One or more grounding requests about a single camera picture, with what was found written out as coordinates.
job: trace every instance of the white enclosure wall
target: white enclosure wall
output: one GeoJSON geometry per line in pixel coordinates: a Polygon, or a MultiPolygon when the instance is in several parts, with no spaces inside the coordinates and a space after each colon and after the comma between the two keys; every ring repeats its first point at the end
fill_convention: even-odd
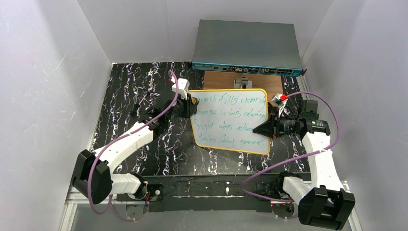
{"type": "Polygon", "coordinates": [[[111,63],[76,0],[0,3],[0,230],[58,230],[111,63]]]}
{"type": "Polygon", "coordinates": [[[332,0],[78,0],[111,62],[190,61],[200,19],[294,24],[303,56],[332,0]]]}
{"type": "Polygon", "coordinates": [[[340,119],[333,156],[367,231],[408,226],[407,11],[406,0],[334,0],[303,57],[309,89],[340,119]]]}

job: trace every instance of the black marble surface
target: black marble surface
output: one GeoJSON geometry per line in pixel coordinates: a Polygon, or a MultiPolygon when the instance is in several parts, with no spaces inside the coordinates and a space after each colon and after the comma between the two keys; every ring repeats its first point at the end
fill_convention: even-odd
{"type": "MultiPolygon", "coordinates": [[[[163,96],[171,96],[171,82],[168,70],[177,77],[186,78],[190,89],[202,89],[204,71],[188,68],[188,62],[115,64],[112,68],[99,122],[95,131],[93,149],[100,148],[123,134],[146,109],[163,106],[157,97],[139,89],[144,87],[163,96]],[[139,108],[136,118],[130,116],[137,99],[139,108]]],[[[289,94],[299,91],[293,77],[282,76],[283,92],[289,94]]],[[[297,111],[297,98],[290,98],[288,106],[297,111]]],[[[122,164],[115,173],[128,173],[132,170],[144,176],[151,175],[208,175],[255,173],[285,159],[305,154],[298,136],[284,135],[271,140],[268,155],[224,151],[201,148],[195,145],[189,119],[178,118],[170,123],[169,129],[148,145],[143,146],[122,164]]],[[[279,167],[283,170],[309,172],[307,160],[299,160],[279,167]]]]}

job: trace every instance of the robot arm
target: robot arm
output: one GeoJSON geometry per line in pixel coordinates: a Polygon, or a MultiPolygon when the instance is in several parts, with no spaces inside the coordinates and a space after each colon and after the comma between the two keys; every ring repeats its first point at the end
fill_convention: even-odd
{"type": "MultiPolygon", "coordinates": [[[[140,147],[152,142],[155,138],[160,136],[168,128],[168,122],[176,117],[190,118],[197,111],[197,100],[191,97],[187,91],[189,82],[186,79],[178,79],[179,96],[174,106],[161,118],[144,127],[135,134],[131,132],[144,126],[152,118],[156,117],[162,112],[157,108],[152,108],[146,112],[142,121],[137,122],[122,136],[128,136],[126,139],[120,139],[111,144],[106,149],[98,161],[95,171],[93,173],[91,191],[92,200],[95,204],[99,204],[109,195],[129,193],[136,198],[143,198],[147,192],[147,181],[136,173],[114,174],[116,167],[128,158],[132,153],[137,151],[140,147]]],[[[169,106],[171,100],[166,102],[166,107],[169,106]]],[[[71,185],[78,189],[87,198],[88,177],[92,163],[103,149],[99,148],[94,152],[88,150],[82,151],[77,158],[74,172],[71,178],[71,185]]]]}
{"type": "Polygon", "coordinates": [[[269,105],[268,121],[253,132],[276,138],[284,133],[299,134],[307,153],[320,151],[308,157],[312,185],[307,186],[296,174],[283,172],[276,184],[277,191],[285,192],[298,206],[302,224],[327,229],[343,228],[355,204],[354,195],[344,191],[334,166],[332,151],[324,150],[330,144],[328,123],[319,120],[317,101],[301,100],[297,118],[281,118],[286,97],[277,94],[269,105]]]}

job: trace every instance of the table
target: table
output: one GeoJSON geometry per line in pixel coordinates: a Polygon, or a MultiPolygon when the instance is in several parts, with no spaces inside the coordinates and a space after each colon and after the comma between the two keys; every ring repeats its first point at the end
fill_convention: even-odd
{"type": "MultiPolygon", "coordinates": [[[[123,134],[153,106],[163,106],[157,96],[142,92],[138,86],[171,99],[171,85],[167,72],[188,79],[190,89],[202,89],[204,71],[189,68],[189,62],[114,64],[103,100],[92,149],[104,146],[123,134]],[[141,105],[135,118],[130,115],[135,101],[141,105]]],[[[299,91],[294,77],[281,77],[283,92],[299,91]]],[[[287,105],[297,110],[301,96],[290,98],[287,105]]],[[[153,175],[208,175],[248,174],[261,171],[272,164],[305,154],[298,136],[284,135],[272,140],[268,155],[241,153],[198,147],[193,139],[189,119],[178,118],[170,123],[168,131],[143,146],[120,164],[115,173],[135,171],[144,176],[153,175]]],[[[281,171],[309,172],[307,160],[298,160],[276,168],[281,171]]]]}
{"type": "MultiPolygon", "coordinates": [[[[205,71],[203,89],[231,89],[236,77],[233,72],[205,71]]],[[[281,76],[244,73],[242,77],[252,81],[252,88],[264,89],[269,99],[276,93],[283,94],[281,76]]]]}

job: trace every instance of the wooden board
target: wooden board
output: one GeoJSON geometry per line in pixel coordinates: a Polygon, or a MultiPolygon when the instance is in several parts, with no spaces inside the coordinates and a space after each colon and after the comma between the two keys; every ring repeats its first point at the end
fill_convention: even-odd
{"type": "MultiPolygon", "coordinates": [[[[252,81],[252,88],[264,89],[269,99],[276,93],[283,94],[281,76],[243,74],[243,77],[252,81]]],[[[204,90],[233,89],[237,73],[222,71],[205,71],[204,90]]]]}

